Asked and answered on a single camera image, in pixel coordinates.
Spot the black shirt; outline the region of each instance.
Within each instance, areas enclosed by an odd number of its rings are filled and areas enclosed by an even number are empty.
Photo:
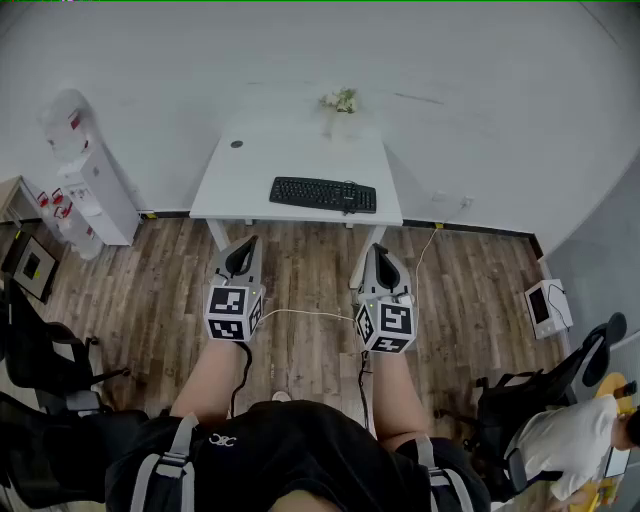
[[[142,427],[133,450],[107,472],[108,510],[129,510],[140,464],[150,453],[169,450],[179,422],[157,418]],[[487,512],[486,488],[461,450],[446,440],[432,442],[436,464],[456,470],[474,512]],[[402,448],[409,456],[387,452],[358,423],[323,404],[256,404],[211,431],[196,428],[190,454],[195,510],[267,511],[278,498],[305,490],[344,511],[428,511],[428,471],[411,460],[411,446]],[[440,512],[460,510],[448,489],[436,488]],[[180,486],[150,483],[147,503],[146,510],[178,512]]]

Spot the backpack strap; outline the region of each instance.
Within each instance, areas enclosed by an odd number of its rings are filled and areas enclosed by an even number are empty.
[[[195,471],[188,459],[191,436],[197,425],[198,419],[193,413],[185,416],[178,426],[170,450],[162,456],[151,453],[144,459],[138,469],[138,477],[133,489],[131,512],[144,512],[149,480],[153,474],[182,480],[181,512],[193,512]]]
[[[418,448],[418,464],[426,467],[429,471],[431,487],[452,486],[458,496],[462,512],[473,512],[473,504],[471,503],[469,492],[460,475],[451,469],[441,469],[436,466],[435,458],[433,457],[433,445],[429,437],[425,435],[416,439],[416,446]],[[433,491],[431,491],[431,511],[438,512],[438,505]]]

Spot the person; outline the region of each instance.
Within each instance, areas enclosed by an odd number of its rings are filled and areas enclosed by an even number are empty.
[[[167,490],[158,479],[149,480],[142,506],[132,506],[132,495],[143,461],[167,455],[181,418],[192,413],[199,422],[190,429],[188,454],[196,511],[490,510],[488,491],[464,452],[448,439],[427,437],[404,355],[372,355],[377,439],[340,411],[304,400],[261,402],[227,419],[240,356],[235,343],[206,345],[170,417],[144,424],[132,449],[108,469],[109,511],[180,510],[181,487]],[[431,473],[423,464],[429,446]]]
[[[545,473],[548,477],[552,472],[551,476],[557,478],[551,485],[547,512],[586,499],[580,488],[597,473],[611,447],[629,450],[638,445],[640,413],[618,416],[612,395],[541,412],[511,441],[511,447],[520,449],[527,480],[531,482]]]

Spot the wooden floor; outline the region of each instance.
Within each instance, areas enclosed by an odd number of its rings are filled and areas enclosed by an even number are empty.
[[[139,408],[155,416],[169,407],[209,342],[202,297],[216,248],[207,225],[191,219],[145,221],[133,247],[106,247],[89,262],[59,246],[44,226],[37,229],[38,239],[61,260],[49,303],[34,300],[42,317],[67,324],[77,336],[98,336],[101,345],[92,347],[95,369],[131,368],[132,377],[104,386],[104,399],[114,408]],[[409,268],[414,291],[415,266],[431,233],[392,228],[382,242]],[[0,256],[14,234],[11,226],[0,227]],[[232,240],[248,234],[263,239],[265,312],[352,314],[348,280],[365,228],[285,222],[229,226]],[[440,407],[472,412],[471,383],[477,377],[548,370],[560,361],[557,339],[533,338],[523,292],[541,275],[528,240],[440,231],[418,277],[418,339],[407,357],[429,413]],[[238,412],[284,390],[363,421],[357,387],[361,346],[351,322],[277,313],[259,328],[251,348],[254,363],[238,395]],[[431,428],[437,436],[461,439],[465,434],[448,419],[432,420]]]

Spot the black keyboard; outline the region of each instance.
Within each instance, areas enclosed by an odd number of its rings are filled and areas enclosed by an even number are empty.
[[[376,189],[349,181],[278,176],[269,201],[344,213],[376,213]]]

